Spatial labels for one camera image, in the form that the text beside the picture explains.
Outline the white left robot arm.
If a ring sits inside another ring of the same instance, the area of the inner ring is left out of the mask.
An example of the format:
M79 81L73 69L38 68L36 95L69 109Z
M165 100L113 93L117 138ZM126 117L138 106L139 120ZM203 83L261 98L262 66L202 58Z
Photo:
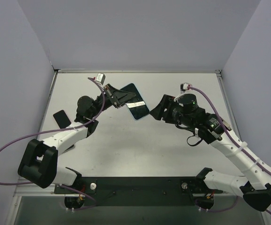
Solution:
M81 189L81 174L69 167L60 166L58 157L93 134L98 126L96 118L111 106L124 106L136 93L125 89L116 89L110 84L102 88L102 93L96 99L82 96L77 101L76 118L67 128L44 140L31 140L26 147L18 167L18 174L46 188L51 184L65 185L71 193Z

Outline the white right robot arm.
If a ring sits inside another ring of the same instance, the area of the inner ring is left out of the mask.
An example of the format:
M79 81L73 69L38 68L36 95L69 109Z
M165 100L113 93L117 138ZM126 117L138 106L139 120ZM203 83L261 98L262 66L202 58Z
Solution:
M217 115L199 107L194 94L184 94L179 98L164 95L150 115L156 120L174 124L178 129L190 131L219 150L243 174L231 176L204 168L196 176L198 182L208 189L242 197L257 211L268 209L271 205L271 167L239 139L228 123L219 122Z

